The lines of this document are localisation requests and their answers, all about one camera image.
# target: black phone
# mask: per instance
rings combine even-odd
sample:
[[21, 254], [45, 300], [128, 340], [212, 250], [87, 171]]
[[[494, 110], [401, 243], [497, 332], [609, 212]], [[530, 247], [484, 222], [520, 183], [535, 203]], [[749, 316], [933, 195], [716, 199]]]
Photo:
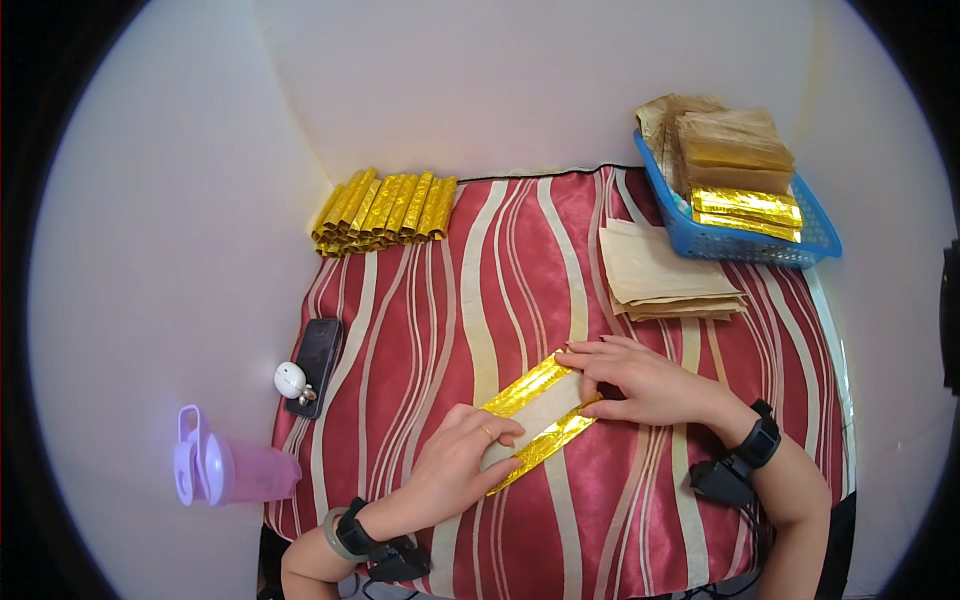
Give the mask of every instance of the black phone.
[[307, 400], [304, 405], [300, 405], [297, 398], [285, 398], [284, 407], [288, 413], [311, 420], [320, 416], [326, 386], [337, 364], [343, 337], [344, 325], [336, 319], [311, 319], [306, 324], [294, 362], [303, 369], [306, 382], [313, 387], [317, 398]]

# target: black cable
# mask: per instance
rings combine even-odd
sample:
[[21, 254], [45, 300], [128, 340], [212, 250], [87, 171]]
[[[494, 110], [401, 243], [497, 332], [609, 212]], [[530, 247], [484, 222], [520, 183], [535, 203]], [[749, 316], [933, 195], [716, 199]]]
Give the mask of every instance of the black cable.
[[696, 596], [698, 593], [701, 593], [701, 592], [709, 595], [709, 597], [712, 598], [713, 600], [724, 600], [725, 598], [735, 598], [736, 596], [739, 596], [743, 592], [752, 588], [754, 584], [757, 582], [757, 580], [760, 579], [760, 575], [763, 574], [763, 567], [767, 565], [766, 548], [765, 548], [766, 544], [763, 543], [765, 540], [765, 538], [763, 537], [763, 531], [760, 529], [760, 523], [757, 520], [756, 515], [754, 514], [754, 511], [752, 511], [749, 506], [741, 506], [740, 510], [742, 510], [747, 515], [747, 517], [750, 518], [750, 523], [753, 526], [753, 530], [754, 530], [754, 541], [756, 544], [756, 556], [757, 556], [756, 561], [759, 566], [759, 569], [757, 570], [756, 575], [754, 575], [754, 578], [750, 580], [749, 584], [747, 584], [741, 589], [738, 589], [735, 592], [723, 593], [723, 592], [717, 591], [716, 584], [707, 584], [705, 586], [699, 586], [698, 588], [689, 589], [684, 594], [684, 597], [682, 600], [691, 600], [694, 596]]
[[[376, 600], [376, 598], [374, 598], [373, 596], [371, 596], [371, 595], [369, 595], [369, 594], [367, 593], [367, 588], [369, 588], [369, 587], [372, 586], [372, 585], [373, 585], [373, 579], [369, 580], [366, 584], [363, 585], [363, 595], [367, 597], [367, 600]], [[419, 594], [419, 593], [420, 593], [420, 591], [419, 591], [419, 590], [416, 590], [416, 591], [414, 591], [412, 594], [410, 594], [409, 596], [407, 596], [406, 598], [404, 598], [403, 600], [410, 600], [411, 598], [413, 598], [414, 596], [416, 596], [416, 595]]]
[[352, 598], [357, 595], [357, 592], [360, 591], [360, 574], [356, 571], [353, 571], [353, 591], [346, 596], [340, 596], [340, 600], [346, 600], [347, 598]]

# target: white backdrop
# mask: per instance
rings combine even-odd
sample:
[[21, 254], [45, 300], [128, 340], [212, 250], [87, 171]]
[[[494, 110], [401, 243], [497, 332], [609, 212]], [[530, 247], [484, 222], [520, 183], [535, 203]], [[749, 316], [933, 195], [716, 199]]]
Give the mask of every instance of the white backdrop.
[[844, 241], [819, 271], [856, 403], [849, 592], [877, 590], [946, 452], [936, 307], [956, 231], [919, 110], [845, 3], [153, 0], [67, 130], [30, 288], [41, 428], [120, 593], [252, 594], [260, 507], [179, 504], [175, 416], [197, 402], [270, 440], [324, 172], [639, 164], [633, 108], [670, 91], [767, 106]]

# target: stack of gold paper rolls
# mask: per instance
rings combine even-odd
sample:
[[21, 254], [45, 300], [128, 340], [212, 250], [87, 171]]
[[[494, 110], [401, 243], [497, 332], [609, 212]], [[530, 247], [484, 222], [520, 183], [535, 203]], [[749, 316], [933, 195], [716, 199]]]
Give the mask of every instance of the stack of gold paper rolls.
[[357, 171], [337, 185], [311, 236], [321, 256], [374, 252], [394, 244], [422, 244], [446, 237], [446, 222], [457, 192], [457, 178], [388, 175]]

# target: wavy striped fabric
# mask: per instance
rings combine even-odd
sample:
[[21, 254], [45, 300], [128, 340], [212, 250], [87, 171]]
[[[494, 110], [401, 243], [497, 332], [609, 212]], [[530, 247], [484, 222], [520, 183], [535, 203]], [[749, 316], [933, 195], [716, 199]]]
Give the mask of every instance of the wavy striped fabric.
[[[277, 411], [274, 445], [303, 467], [296, 496], [267, 506], [284, 538], [356, 495], [398, 488], [452, 404], [479, 405], [565, 340], [603, 333], [633, 336], [744, 401], [767, 399], [834, 501], [846, 495], [835, 375], [799, 272], [725, 264], [747, 313], [632, 324], [611, 312], [597, 230], [610, 218], [661, 226], [642, 170], [472, 182], [455, 202], [443, 242], [323, 261], [303, 324], [336, 317], [347, 335], [320, 418]], [[462, 600], [602, 600], [749, 570], [746, 519], [685, 482], [719, 447], [695, 424], [599, 421], [503, 492], [418, 532], [433, 570], [413, 586]]]

